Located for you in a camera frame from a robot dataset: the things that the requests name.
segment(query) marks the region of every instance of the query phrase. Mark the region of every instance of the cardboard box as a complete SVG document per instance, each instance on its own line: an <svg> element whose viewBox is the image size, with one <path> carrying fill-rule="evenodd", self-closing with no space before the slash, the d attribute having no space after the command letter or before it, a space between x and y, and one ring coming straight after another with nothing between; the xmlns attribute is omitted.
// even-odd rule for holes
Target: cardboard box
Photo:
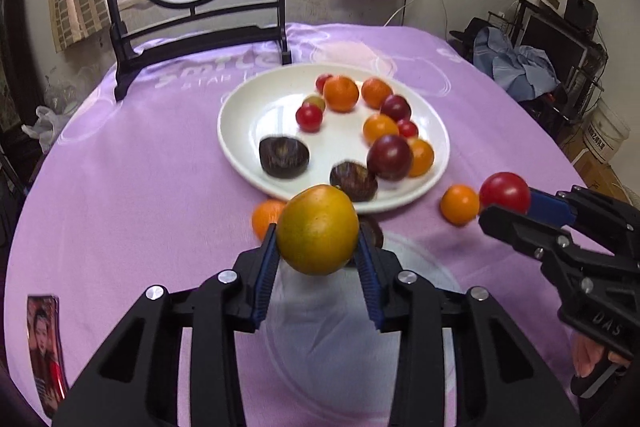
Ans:
<svg viewBox="0 0 640 427"><path fill-rule="evenodd" d="M578 130L573 137L561 145L561 149L570 162L574 162L579 156L574 168L584 185L605 196L630 203L616 173L610 165L604 165L597 160L585 145L582 134L582 129Z"/></svg>

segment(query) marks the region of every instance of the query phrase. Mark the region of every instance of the photo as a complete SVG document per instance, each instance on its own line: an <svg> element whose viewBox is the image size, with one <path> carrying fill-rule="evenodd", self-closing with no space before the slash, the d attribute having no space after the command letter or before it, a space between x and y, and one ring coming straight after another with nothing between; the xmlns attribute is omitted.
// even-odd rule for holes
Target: photo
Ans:
<svg viewBox="0 0 640 427"><path fill-rule="evenodd" d="M58 299L28 297L27 327L33 380L44 413L53 418L67 390L58 333Z"/></svg>

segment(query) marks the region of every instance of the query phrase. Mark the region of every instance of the purple tablecloth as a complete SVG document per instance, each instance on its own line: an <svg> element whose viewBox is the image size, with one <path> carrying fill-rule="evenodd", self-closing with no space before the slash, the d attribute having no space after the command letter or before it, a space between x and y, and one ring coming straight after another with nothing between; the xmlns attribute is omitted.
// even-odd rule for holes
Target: purple tablecloth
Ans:
<svg viewBox="0 0 640 427"><path fill-rule="evenodd" d="M438 213L450 184L479 188L497 171L518 172L548 192L580 184L558 147L491 79L427 33L294 24L288 35L295 62L343 62L389 74L438 111L451 140L449 168L425 197L380 217L390 246L436 285L487 287L566 385L573 373L569 338L556 318L558 295L537 263L484 237L477 223L457 229ZM179 58L143 71L119 105L112 68L68 124L27 199L6 279L9 369L36 411L42 414L26 337L27 295L60 298L72 384L146 287L196 287L256 246L250 216L265 196L225 160L216 121L234 87L277 65L271 43ZM377 346L385 335L370 337L377 333L359 290L357 304L327 292L344 283L342 275L307 281L305 290L296 288L304 276L281 271L273 316L270 309L256 335L237 335L248 425L380 425L390 405L397 338ZM322 310L317 316L314 306ZM312 330L298 328L296 314L314 317L307 321ZM349 321L340 318L350 315L359 329L341 345ZM178 401L183 426L187 353L185 347Z"/></svg>

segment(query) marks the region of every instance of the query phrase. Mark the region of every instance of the speaker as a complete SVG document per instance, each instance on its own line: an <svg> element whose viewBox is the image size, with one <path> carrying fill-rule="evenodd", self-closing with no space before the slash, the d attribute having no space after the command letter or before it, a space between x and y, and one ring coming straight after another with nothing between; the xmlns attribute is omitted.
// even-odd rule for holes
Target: speaker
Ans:
<svg viewBox="0 0 640 427"><path fill-rule="evenodd" d="M598 10L589 0L567 0L564 20L592 39L596 33Z"/></svg>

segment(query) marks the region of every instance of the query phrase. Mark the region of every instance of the red cherry tomato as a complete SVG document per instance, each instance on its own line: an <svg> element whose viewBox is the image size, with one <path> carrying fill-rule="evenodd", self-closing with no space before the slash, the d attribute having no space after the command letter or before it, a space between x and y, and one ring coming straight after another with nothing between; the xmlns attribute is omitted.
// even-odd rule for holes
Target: red cherry tomato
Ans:
<svg viewBox="0 0 640 427"><path fill-rule="evenodd" d="M328 81L333 75L331 73L324 73L318 76L316 80L316 89L320 94L322 94L322 90L324 89L324 84Z"/></svg>
<svg viewBox="0 0 640 427"><path fill-rule="evenodd" d="M296 111L296 121L304 132L318 132L322 123L322 110L313 103L305 102Z"/></svg>
<svg viewBox="0 0 640 427"><path fill-rule="evenodd" d="M500 204L515 212L526 214L531 206L529 185L513 172L498 172L489 176L482 184L479 196L482 208Z"/></svg>
<svg viewBox="0 0 640 427"><path fill-rule="evenodd" d="M418 126L411 120L400 120L398 122L398 131L400 131L400 136L405 138L418 136Z"/></svg>

